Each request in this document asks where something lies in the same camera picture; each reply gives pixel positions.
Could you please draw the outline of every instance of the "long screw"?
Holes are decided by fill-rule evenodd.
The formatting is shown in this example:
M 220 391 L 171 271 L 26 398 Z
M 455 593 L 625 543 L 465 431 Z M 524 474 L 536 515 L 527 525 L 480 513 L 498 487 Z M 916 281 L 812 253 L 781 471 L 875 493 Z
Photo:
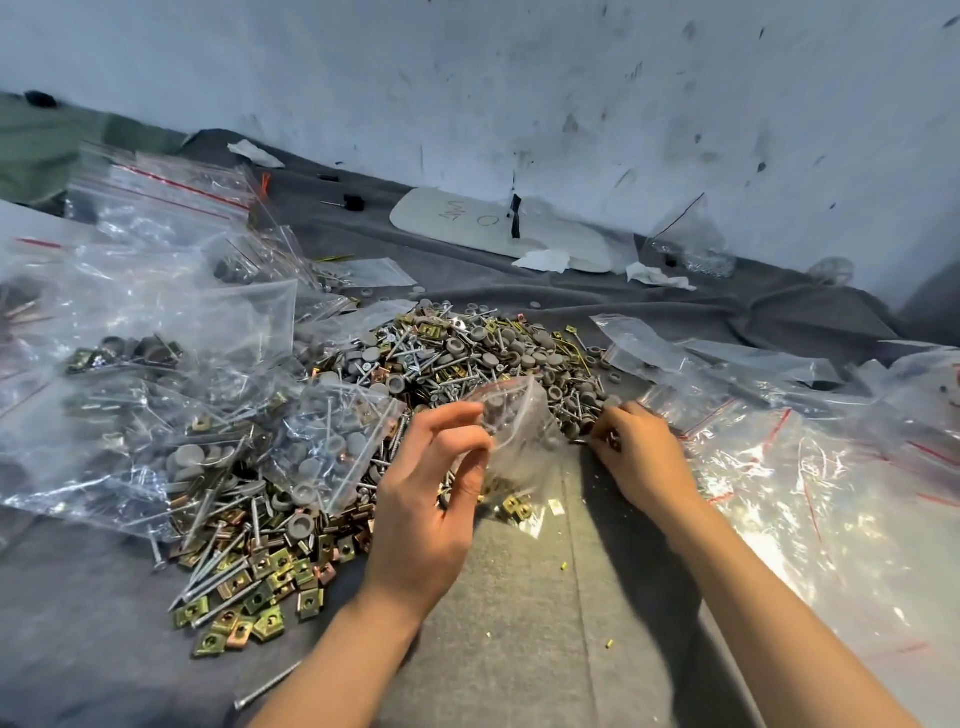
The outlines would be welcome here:
M 277 685 L 279 685 L 284 680 L 286 680 L 290 676 L 290 673 L 300 666 L 301 662 L 302 660 L 297 660 L 293 665 L 283 670 L 277 677 L 264 683 L 263 685 L 261 685 L 255 691 L 251 692 L 246 697 L 242 697 L 239 700 L 234 700 L 233 710 L 236 711 L 237 713 L 240 713 L 241 711 L 245 710 L 247 706 L 253 703 L 254 700 L 256 700 L 258 697 L 260 697 L 261 695 L 267 692 L 270 692 L 273 688 L 275 688 Z

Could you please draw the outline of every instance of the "white tissue paper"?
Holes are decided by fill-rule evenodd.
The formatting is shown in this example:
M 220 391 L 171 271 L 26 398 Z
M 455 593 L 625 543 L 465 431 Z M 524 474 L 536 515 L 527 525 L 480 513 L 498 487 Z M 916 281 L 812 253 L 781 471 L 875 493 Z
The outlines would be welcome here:
M 570 253 L 567 251 L 531 251 L 513 262 L 517 268 L 531 271 L 562 273 L 570 267 Z
M 274 157 L 269 152 L 264 152 L 249 139 L 241 139 L 236 144 L 228 144 L 227 148 L 235 155 L 246 157 L 254 164 L 270 169 L 283 169 L 286 164 Z
M 647 285 L 661 285 L 665 288 L 682 288 L 685 291 L 697 290 L 697 286 L 690 285 L 686 276 L 670 278 L 660 268 L 651 268 L 643 263 L 631 263 L 627 266 L 627 280 L 639 280 Z

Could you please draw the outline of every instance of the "hand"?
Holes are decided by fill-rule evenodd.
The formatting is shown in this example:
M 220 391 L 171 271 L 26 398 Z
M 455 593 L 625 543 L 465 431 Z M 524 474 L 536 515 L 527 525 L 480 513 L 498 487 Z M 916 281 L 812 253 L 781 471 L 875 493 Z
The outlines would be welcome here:
M 607 443 L 611 432 L 620 438 L 620 452 Z M 636 402 L 604 409 L 588 443 L 623 497 L 654 522 L 678 505 L 702 502 L 680 441 L 663 418 Z
M 388 605 L 419 627 L 457 580 L 493 447 L 476 424 L 482 413 L 483 404 L 456 402 L 414 417 L 377 488 L 376 533 L 358 601 Z M 461 455 L 444 512 L 438 488 Z

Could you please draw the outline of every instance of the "left hand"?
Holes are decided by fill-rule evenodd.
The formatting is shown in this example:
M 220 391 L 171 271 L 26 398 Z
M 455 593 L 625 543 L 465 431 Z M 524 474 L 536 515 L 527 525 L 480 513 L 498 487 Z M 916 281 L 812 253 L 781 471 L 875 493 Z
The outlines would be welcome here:
M 377 488 L 376 531 L 361 604 L 388 607 L 417 626 L 443 598 L 473 543 L 473 513 L 493 440 L 476 424 L 477 402 L 455 402 L 415 416 L 393 465 Z M 437 506 L 438 488 L 457 471 L 450 506 Z

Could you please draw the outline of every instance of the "gray blanket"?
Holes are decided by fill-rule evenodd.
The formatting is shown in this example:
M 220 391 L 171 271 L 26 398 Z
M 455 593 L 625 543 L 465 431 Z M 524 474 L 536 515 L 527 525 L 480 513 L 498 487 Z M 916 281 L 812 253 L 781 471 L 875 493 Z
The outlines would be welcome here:
M 227 143 L 238 138 L 204 132 L 183 153 L 235 164 Z M 738 262 L 732 279 L 692 277 L 696 292 L 521 270 L 506 258 L 394 229 L 389 213 L 403 185 L 269 151 L 288 165 L 272 173 L 270 195 L 309 256 L 391 257 L 426 297 L 522 311 L 551 329 L 573 325 L 588 345 L 606 343 L 588 318 L 601 312 L 641 317 L 668 339 L 747 343 L 838 366 L 861 362 L 876 340 L 901 334 L 862 292 L 818 287 L 749 260 Z M 320 173 L 340 181 L 318 180 Z M 366 210 L 319 204 L 345 192 L 361 195 Z M 662 263 L 645 249 L 640 255 Z M 637 392 L 638 382 L 625 379 L 622 394 Z M 574 446 L 564 454 L 563 487 L 566 513 L 548 515 L 538 540 L 480 523 L 463 575 L 424 625 L 378 724 L 754 724 L 729 653 L 658 530 Z M 306 654 L 355 591 L 363 563 L 341 570 L 322 619 L 206 661 L 189 659 L 191 636 L 173 632 L 166 613 L 184 575 L 151 567 L 144 542 L 47 519 L 0 555 L 0 719 L 97 728 L 242 724 L 249 715 L 232 716 L 232 701 Z

